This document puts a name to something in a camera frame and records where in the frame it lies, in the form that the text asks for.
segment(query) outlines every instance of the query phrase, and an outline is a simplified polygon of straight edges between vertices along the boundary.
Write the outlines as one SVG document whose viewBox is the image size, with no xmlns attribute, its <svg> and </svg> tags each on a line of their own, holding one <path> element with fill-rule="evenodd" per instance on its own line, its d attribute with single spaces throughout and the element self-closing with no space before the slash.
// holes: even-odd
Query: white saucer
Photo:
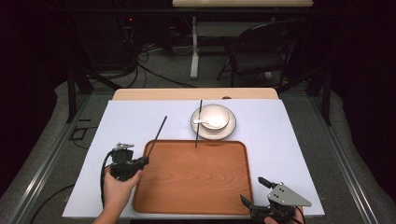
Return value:
<svg viewBox="0 0 396 224">
<path fill-rule="evenodd" d="M 201 108 L 201 111 L 207 106 L 214 106 L 214 105 L 203 105 Z M 196 133 L 197 133 L 198 125 L 200 125 L 198 135 L 200 135 L 203 138 L 210 139 L 210 140 L 219 140 L 219 139 L 225 138 L 228 135 L 230 135 L 236 127 L 236 118 L 235 118 L 235 115 L 233 114 L 233 112 L 229 108 L 227 108 L 223 105 L 215 105 L 215 106 L 221 106 L 228 112 L 230 119 L 228 121 L 228 124 L 225 127 L 221 128 L 221 129 L 208 129 L 202 124 L 194 124 L 192 121 L 195 119 L 198 119 L 199 108 L 197 108 L 192 113 L 191 121 L 190 121 L 192 129 Z"/>
</svg>

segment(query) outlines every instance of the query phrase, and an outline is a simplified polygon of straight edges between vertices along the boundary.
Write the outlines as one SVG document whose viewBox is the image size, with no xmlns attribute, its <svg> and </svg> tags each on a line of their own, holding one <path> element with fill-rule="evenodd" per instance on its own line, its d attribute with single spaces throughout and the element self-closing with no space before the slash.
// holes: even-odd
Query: chair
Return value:
<svg viewBox="0 0 396 224">
<path fill-rule="evenodd" d="M 229 59 L 217 77 L 228 71 L 231 64 L 231 87 L 234 76 L 279 71 L 286 66 L 292 44 L 302 30 L 300 21 L 277 21 L 250 27 L 237 38 L 225 44 Z M 283 72 L 278 86 L 283 82 Z"/>
</svg>

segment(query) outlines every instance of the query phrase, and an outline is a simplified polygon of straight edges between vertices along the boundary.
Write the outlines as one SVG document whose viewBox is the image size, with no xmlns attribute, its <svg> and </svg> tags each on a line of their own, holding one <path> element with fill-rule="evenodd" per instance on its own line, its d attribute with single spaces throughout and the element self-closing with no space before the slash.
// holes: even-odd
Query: white tabletop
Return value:
<svg viewBox="0 0 396 224">
<path fill-rule="evenodd" d="M 141 157 L 146 143 L 152 140 L 163 121 L 159 139 L 194 140 L 190 120 L 200 101 L 109 101 L 102 121 L 72 195 L 64 217 L 97 217 L 102 211 L 99 185 L 100 170 L 108 151 L 117 143 L 134 144 L 134 158 Z M 247 147 L 247 157 L 255 204 L 268 205 L 271 191 L 261 185 L 262 176 L 283 182 L 313 205 L 305 207 L 309 216 L 324 215 L 312 178 L 281 100 L 206 100 L 203 105 L 219 104 L 231 109 L 236 117 L 235 131 L 224 139 L 236 140 Z M 207 215 L 139 214 L 130 203 L 120 217 L 128 218 L 248 218 Z"/>
<path fill-rule="evenodd" d="M 174 7 L 311 7 L 312 0 L 173 0 Z"/>
</svg>

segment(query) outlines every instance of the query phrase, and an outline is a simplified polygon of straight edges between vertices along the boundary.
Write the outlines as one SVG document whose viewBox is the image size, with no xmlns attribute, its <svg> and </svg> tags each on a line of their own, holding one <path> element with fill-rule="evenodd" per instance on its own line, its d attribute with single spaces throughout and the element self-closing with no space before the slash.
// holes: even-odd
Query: human hand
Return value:
<svg viewBox="0 0 396 224">
<path fill-rule="evenodd" d="M 116 222 L 131 197 L 132 189 L 142 177 L 142 170 L 139 170 L 132 178 L 120 181 L 110 174 L 110 169 L 105 169 L 105 207 L 94 223 Z"/>
<path fill-rule="evenodd" d="M 294 211 L 294 218 L 299 221 L 301 224 L 304 224 L 304 211 L 301 206 L 296 207 Z M 278 224 L 273 218 L 271 217 L 266 217 L 264 219 L 265 224 Z M 295 222 L 294 220 L 291 220 L 288 224 L 299 224 L 298 222 Z"/>
</svg>

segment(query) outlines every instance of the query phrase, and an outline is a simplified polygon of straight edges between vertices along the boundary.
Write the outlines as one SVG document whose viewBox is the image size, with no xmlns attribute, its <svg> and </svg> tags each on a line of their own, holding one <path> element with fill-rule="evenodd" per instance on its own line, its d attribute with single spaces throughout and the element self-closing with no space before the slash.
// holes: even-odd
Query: chopstick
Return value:
<svg viewBox="0 0 396 224">
<path fill-rule="evenodd" d="M 200 119 L 201 116 L 201 108 L 202 108 L 202 100 L 199 104 L 199 113 L 198 113 L 198 119 Z M 195 137 L 195 148 L 197 148 L 197 144 L 198 144 L 198 132 L 199 132 L 199 123 L 197 123 L 197 135 Z"/>
</svg>

